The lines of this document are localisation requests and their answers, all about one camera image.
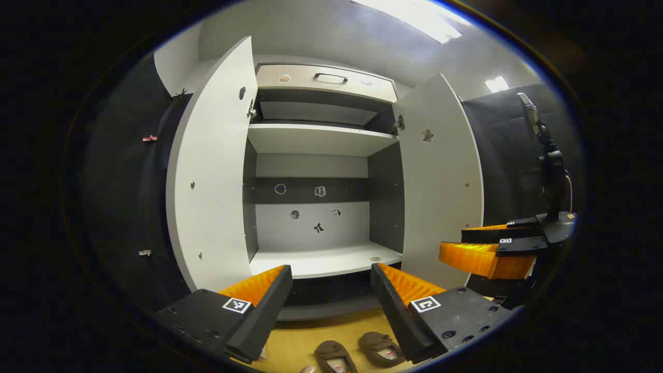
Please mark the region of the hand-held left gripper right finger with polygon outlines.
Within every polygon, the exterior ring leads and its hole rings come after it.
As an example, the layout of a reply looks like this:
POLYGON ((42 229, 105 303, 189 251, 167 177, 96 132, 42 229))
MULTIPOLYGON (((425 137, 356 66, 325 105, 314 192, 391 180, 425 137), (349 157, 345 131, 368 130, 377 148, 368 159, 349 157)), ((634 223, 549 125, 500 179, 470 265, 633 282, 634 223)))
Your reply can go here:
POLYGON ((389 265, 372 264, 371 286, 405 359, 415 364, 487 337, 513 316, 466 286, 443 291, 389 265))

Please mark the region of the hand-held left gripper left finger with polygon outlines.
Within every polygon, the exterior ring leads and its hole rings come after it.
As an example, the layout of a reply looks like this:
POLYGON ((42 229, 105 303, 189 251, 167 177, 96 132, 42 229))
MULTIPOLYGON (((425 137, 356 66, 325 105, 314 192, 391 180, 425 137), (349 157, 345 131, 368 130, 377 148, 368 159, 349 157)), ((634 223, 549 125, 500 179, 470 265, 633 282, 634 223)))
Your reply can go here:
POLYGON ((291 267, 279 265, 222 291, 194 291, 154 318, 209 358, 251 364, 260 358, 292 284, 291 267))

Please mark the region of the brown fuzzy shoe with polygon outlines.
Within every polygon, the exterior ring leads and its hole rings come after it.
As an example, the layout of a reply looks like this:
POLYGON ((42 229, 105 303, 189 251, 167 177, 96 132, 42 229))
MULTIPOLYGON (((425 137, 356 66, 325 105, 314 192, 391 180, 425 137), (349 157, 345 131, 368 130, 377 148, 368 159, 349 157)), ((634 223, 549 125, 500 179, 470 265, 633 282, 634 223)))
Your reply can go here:
POLYGON ((375 366, 390 368, 406 361, 400 346, 387 334, 367 332, 358 340, 358 344, 362 353, 375 366))
POLYGON ((327 340, 313 352, 321 373, 358 373, 348 350, 339 342, 327 340))

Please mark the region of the white shoe cabinet door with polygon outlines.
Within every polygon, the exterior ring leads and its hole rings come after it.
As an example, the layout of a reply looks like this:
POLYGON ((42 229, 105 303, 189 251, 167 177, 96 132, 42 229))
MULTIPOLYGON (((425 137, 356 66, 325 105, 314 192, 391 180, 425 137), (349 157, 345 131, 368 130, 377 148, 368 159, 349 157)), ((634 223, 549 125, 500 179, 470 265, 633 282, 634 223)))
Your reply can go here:
POLYGON ((393 104, 404 188, 402 271, 450 289, 469 274, 439 260, 442 242, 458 242, 466 227, 484 222, 484 184, 478 146, 458 96, 442 73, 393 104))
POLYGON ((251 36, 218 59, 182 114, 168 161, 166 216, 190 291, 221 291, 251 275, 243 168, 257 94, 251 36))

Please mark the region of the grey white shoe cabinet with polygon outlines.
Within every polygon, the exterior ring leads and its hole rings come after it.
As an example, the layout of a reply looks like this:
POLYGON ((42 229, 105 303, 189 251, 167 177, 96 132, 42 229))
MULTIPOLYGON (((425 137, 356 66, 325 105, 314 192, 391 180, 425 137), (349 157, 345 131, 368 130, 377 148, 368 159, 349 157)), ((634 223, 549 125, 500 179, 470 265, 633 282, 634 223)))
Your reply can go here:
MULTIPOLYGON (((394 81, 398 99, 412 85, 343 62, 258 54, 265 63, 331 65, 394 81)), ((258 88, 251 124, 344 127, 398 136, 393 104, 313 90, 258 88)), ((249 265, 258 250, 322 249, 370 240, 403 254, 404 188, 399 141, 368 157, 258 153, 249 139, 243 168, 249 265)), ((377 306, 370 269, 294 279, 279 319, 322 319, 377 306)))

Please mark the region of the beige cabinet drawer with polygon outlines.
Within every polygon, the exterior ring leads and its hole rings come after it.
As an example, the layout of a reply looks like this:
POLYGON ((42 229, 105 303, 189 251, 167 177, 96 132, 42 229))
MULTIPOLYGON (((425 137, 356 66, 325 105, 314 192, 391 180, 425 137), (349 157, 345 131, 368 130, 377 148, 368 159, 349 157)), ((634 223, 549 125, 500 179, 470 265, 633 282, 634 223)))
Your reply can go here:
POLYGON ((395 103, 395 83, 389 78, 340 66, 265 63, 256 66, 258 88, 313 90, 346 94, 395 103), (344 84, 323 83, 313 79, 315 73, 339 74, 348 77, 344 84))

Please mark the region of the long ceiling light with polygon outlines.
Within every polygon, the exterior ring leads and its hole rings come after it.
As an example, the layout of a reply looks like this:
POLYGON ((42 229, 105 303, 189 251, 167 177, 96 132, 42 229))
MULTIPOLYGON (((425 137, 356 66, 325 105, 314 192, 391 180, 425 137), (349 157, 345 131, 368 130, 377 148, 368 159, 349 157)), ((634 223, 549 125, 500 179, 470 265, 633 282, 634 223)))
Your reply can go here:
POLYGON ((350 0, 393 17, 439 44, 462 37, 462 27, 473 24, 433 0, 350 0))

